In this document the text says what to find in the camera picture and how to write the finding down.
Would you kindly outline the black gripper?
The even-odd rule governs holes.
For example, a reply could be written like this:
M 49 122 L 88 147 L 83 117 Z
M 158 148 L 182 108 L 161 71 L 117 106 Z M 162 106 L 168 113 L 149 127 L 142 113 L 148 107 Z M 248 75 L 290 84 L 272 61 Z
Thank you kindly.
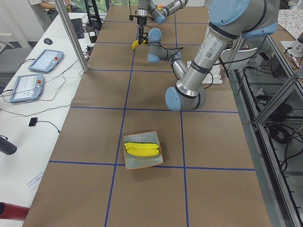
M 130 15 L 129 20 L 133 21 L 134 18 L 137 19 L 137 24 L 139 24 L 139 34 L 138 34 L 138 44 L 141 45 L 145 41 L 144 37 L 144 26 L 147 25 L 147 18 L 151 18 L 150 16 L 138 16 L 138 15 Z

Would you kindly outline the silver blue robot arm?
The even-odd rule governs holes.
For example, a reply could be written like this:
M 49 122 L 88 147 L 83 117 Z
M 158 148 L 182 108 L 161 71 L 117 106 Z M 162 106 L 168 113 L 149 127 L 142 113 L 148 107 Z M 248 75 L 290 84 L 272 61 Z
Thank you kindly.
M 195 110 L 206 100 L 202 82 L 229 42 L 242 38 L 267 36 L 278 25 L 278 0 L 214 0 L 210 6 L 208 33 L 189 67 L 180 52 L 161 46 L 161 31 L 148 33 L 148 62 L 168 61 L 177 77 L 174 87 L 165 93 L 172 111 Z
M 139 0 L 138 9 L 135 11 L 135 14 L 131 13 L 129 20 L 133 21 L 134 18 L 137 19 L 137 24 L 139 25 L 139 34 L 138 38 L 135 41 L 136 44 L 147 44 L 148 38 L 147 33 L 144 32 L 144 27 L 147 26 L 147 18 L 152 18 L 157 24 L 161 25 L 166 21 L 166 18 L 176 11 L 184 8 L 188 3 L 188 0 L 174 0 L 165 5 L 156 5 L 152 0 Z

